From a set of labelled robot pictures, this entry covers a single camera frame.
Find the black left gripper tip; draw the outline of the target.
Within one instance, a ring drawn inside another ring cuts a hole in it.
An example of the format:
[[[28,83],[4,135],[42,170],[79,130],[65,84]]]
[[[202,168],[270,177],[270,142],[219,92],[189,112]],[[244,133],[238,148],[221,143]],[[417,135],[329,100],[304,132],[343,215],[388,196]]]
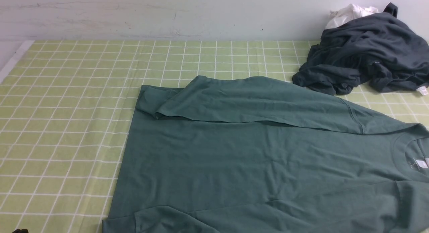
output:
[[[29,233],[28,229],[16,229],[12,233]]]

